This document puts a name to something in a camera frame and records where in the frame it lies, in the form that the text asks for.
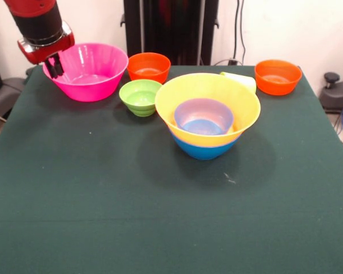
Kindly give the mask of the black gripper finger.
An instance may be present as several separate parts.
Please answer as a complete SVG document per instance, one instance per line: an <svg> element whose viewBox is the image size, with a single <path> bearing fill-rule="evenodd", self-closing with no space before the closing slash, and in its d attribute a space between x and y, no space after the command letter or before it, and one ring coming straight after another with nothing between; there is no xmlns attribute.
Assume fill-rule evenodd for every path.
<svg viewBox="0 0 343 274"><path fill-rule="evenodd" d="M51 78L57 78L58 74L55 67L50 63L49 59L45 60L45 66Z"/></svg>
<svg viewBox="0 0 343 274"><path fill-rule="evenodd" d="M58 53L54 54L53 55L53 59L54 59L54 69L57 73L58 76L62 76L63 75L63 67L62 67L62 64L61 64L61 60L60 60L60 56Z"/></svg>

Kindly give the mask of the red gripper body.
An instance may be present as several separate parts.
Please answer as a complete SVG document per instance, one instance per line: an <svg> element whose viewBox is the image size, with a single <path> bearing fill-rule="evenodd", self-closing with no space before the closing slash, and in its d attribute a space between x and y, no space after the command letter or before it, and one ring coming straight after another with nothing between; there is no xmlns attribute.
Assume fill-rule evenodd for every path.
<svg viewBox="0 0 343 274"><path fill-rule="evenodd" d="M32 45L26 38L17 41L18 47L26 59L36 65L44 62L52 55L74 46L74 34L66 21L62 21L62 35L54 43L48 45Z"/></svg>

